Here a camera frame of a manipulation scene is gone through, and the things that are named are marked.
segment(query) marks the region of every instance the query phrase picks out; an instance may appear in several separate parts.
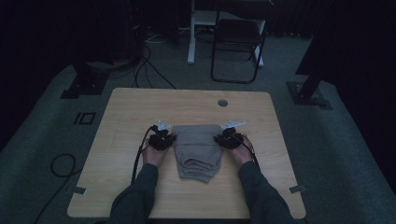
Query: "person's left hand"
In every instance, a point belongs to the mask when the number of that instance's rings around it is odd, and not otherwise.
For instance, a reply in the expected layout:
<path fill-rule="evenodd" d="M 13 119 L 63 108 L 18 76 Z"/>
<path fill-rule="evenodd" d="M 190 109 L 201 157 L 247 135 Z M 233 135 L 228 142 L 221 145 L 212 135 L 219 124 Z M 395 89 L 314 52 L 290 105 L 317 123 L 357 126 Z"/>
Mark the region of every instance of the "person's left hand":
<path fill-rule="evenodd" d="M 150 163 L 157 168 L 163 164 L 163 158 L 165 158 L 166 153 L 168 152 L 169 148 L 166 150 L 156 150 L 154 147 L 149 145 L 149 140 L 146 140 L 146 149 L 143 150 L 143 163 Z"/>

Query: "gray cloth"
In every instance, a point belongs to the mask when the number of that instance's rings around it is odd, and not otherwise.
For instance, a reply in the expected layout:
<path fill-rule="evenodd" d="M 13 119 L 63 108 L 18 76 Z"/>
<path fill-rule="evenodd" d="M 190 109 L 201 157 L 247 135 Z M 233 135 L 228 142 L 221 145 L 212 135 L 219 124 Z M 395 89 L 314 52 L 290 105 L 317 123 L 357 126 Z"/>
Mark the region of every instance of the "gray cloth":
<path fill-rule="evenodd" d="M 221 165 L 222 149 L 213 136 L 222 133 L 219 125 L 175 126 L 174 143 L 177 170 L 180 178 L 208 183 Z"/>

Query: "person's right hand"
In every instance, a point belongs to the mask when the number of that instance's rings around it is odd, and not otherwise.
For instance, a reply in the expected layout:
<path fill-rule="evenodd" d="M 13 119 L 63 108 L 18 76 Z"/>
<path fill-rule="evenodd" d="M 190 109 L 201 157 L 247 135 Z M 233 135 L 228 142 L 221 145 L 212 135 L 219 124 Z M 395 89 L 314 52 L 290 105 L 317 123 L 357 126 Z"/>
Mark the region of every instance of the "person's right hand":
<path fill-rule="evenodd" d="M 242 135 L 244 139 L 244 144 L 251 150 L 253 146 L 250 144 L 248 141 L 248 137 L 243 134 Z M 240 145 L 239 147 L 236 147 L 234 149 L 226 149 L 227 151 L 230 151 L 230 153 L 233 155 L 233 158 L 235 159 L 236 163 L 239 165 L 244 164 L 245 162 L 252 161 L 253 159 L 251 158 L 250 152 L 244 145 Z"/>

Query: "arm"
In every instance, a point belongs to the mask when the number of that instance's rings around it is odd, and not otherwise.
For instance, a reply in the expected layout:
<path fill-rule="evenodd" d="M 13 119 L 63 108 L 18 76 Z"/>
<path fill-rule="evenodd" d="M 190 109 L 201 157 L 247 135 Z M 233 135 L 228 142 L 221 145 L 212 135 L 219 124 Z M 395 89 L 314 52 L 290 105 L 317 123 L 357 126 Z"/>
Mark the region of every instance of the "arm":
<path fill-rule="evenodd" d="M 158 168 L 168 149 L 158 151 L 148 146 L 143 151 L 143 167 L 133 185 L 114 200 L 107 223 L 143 224 L 149 218 L 155 201 Z"/>
<path fill-rule="evenodd" d="M 245 135 L 244 144 L 252 149 Z M 238 176 L 245 193 L 251 223 L 294 223 L 288 205 L 262 175 L 248 149 L 241 145 L 229 151 L 241 166 Z"/>

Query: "wooden table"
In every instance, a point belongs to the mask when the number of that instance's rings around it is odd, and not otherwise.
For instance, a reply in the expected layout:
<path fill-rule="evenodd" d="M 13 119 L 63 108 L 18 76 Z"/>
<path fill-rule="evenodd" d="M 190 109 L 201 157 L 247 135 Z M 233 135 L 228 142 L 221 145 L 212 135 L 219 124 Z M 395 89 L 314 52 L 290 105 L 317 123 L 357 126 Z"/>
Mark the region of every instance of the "wooden table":
<path fill-rule="evenodd" d="M 224 99 L 227 106 L 219 106 Z M 116 196 L 131 182 L 134 158 L 144 133 L 158 120 L 171 125 L 225 124 L 247 134 L 270 184 L 290 207 L 294 218 L 305 216 L 271 97 L 266 92 L 115 89 L 108 102 L 92 148 L 78 181 L 85 194 L 74 193 L 70 217 L 109 217 Z M 238 167 L 227 151 L 221 168 L 208 184 L 180 179 L 170 148 L 156 188 L 152 218 L 249 218 Z M 140 159 L 138 171 L 142 166 Z"/>

